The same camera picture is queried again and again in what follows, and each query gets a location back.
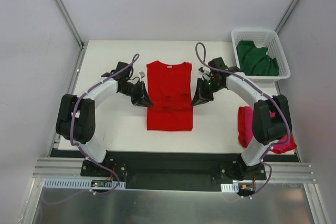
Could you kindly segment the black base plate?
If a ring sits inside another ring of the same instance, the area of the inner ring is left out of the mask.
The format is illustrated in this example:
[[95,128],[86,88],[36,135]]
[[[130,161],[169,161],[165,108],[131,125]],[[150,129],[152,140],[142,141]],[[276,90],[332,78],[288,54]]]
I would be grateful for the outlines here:
[[220,191],[235,178],[266,180],[264,165],[245,168],[239,154],[109,151],[103,165],[127,189]]

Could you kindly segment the green t shirt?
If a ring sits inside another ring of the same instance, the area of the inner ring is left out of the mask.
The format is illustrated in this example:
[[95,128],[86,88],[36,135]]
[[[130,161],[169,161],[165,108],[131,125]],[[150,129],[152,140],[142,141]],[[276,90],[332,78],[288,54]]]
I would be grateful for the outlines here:
[[248,76],[278,76],[276,58],[268,55],[267,47],[256,47],[251,40],[241,40],[236,46],[240,69]]

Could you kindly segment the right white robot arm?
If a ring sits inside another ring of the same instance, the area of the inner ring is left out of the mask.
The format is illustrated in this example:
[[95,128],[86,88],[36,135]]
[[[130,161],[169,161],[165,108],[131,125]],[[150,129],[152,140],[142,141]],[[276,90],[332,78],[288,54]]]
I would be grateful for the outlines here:
[[263,92],[237,67],[227,67],[222,58],[215,58],[206,66],[211,71],[209,79],[198,78],[192,106],[213,101],[215,92],[227,89],[253,109],[253,137],[236,162],[225,169],[231,179],[248,179],[274,145],[284,137],[290,138],[292,126],[288,100],[284,95],[271,96]]

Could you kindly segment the aluminium rail frame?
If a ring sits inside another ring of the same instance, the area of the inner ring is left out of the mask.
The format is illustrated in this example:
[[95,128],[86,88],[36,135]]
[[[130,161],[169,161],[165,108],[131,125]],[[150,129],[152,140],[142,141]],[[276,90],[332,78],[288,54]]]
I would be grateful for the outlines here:
[[[148,92],[147,64],[192,64],[191,98],[206,66],[222,58],[233,67],[233,48],[226,42],[90,41],[74,95],[80,95],[118,62],[131,64],[131,82],[139,78]],[[95,136],[107,151],[241,154],[250,143],[253,109],[236,93],[221,89],[214,100],[193,107],[191,131],[149,131],[149,107],[134,106],[117,93],[96,108]],[[107,182],[116,173],[83,157],[45,157],[33,176],[41,182],[41,223],[327,223],[316,190],[316,172],[308,163],[268,162],[266,180],[233,180],[238,193],[146,189],[45,188],[48,178],[97,179]]]

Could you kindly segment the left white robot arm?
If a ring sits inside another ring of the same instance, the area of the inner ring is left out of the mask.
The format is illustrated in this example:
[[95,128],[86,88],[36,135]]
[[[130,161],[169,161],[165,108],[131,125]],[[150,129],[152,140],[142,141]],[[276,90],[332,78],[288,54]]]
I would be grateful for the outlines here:
[[106,149],[95,136],[96,108],[117,93],[130,97],[134,106],[154,107],[141,78],[136,83],[131,82],[132,73],[131,64],[119,61],[116,69],[104,73],[97,83],[82,94],[67,93],[61,98],[56,133],[94,162],[92,168],[99,176],[110,173],[111,163],[106,160]]

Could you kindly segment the white plastic basket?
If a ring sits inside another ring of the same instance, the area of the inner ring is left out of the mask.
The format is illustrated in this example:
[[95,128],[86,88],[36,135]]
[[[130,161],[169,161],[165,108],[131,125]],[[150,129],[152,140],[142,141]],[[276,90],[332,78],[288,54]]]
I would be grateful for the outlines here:
[[231,32],[237,67],[254,82],[274,83],[291,75],[278,34],[268,29]]

